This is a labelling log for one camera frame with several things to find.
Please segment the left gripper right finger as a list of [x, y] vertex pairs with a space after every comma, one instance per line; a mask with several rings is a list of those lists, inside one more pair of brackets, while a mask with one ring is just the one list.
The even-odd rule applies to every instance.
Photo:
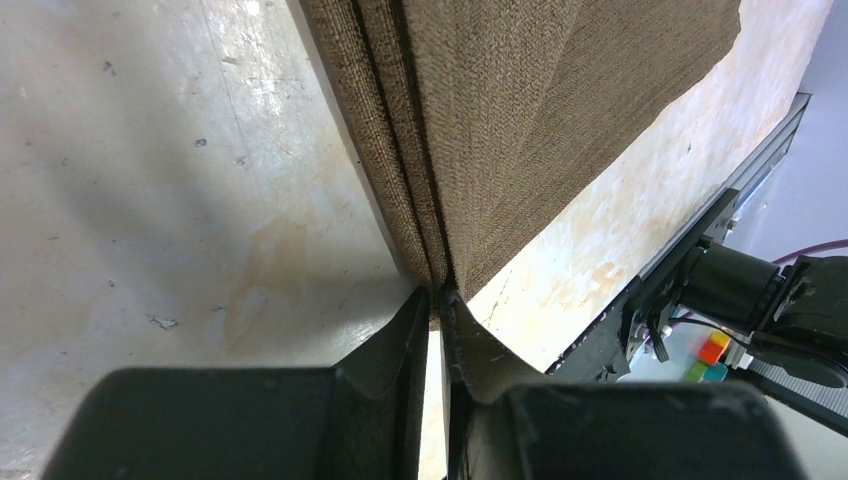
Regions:
[[440, 302], [450, 479], [801, 479], [763, 396], [733, 383], [567, 383]]

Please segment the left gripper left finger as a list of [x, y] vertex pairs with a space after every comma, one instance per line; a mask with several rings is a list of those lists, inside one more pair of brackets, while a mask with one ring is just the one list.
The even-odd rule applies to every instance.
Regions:
[[414, 479], [429, 298], [334, 365], [127, 368], [86, 395], [47, 479]]

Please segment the brown cloth napkin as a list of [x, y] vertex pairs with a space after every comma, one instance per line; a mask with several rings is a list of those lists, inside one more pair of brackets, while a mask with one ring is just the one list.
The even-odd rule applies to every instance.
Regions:
[[307, 1], [402, 261], [470, 298], [701, 81], [736, 1]]

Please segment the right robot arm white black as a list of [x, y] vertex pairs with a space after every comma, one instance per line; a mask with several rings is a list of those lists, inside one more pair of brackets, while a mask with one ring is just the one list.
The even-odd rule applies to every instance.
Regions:
[[714, 243], [685, 256], [678, 303], [741, 336], [738, 374], [807, 418], [847, 433], [847, 259], [780, 267]]

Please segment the colourful toy blocks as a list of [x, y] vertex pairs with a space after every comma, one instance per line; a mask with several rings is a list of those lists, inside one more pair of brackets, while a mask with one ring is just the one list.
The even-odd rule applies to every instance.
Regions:
[[731, 343], [731, 337], [714, 331], [698, 351], [696, 361], [683, 376], [687, 383], [719, 383], [727, 374], [728, 367], [722, 362]]

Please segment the aluminium frame rail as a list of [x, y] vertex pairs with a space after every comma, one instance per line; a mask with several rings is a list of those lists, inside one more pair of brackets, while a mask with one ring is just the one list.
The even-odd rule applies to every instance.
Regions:
[[731, 212], [736, 214], [742, 208], [788, 153], [812, 97], [812, 94], [806, 92], [798, 92], [795, 95], [785, 117], [639, 271], [640, 277], [646, 278], [656, 269], [695, 224], [707, 216], [707, 211], [718, 203], [725, 190], [733, 189], [739, 192], [737, 199], [730, 205]]

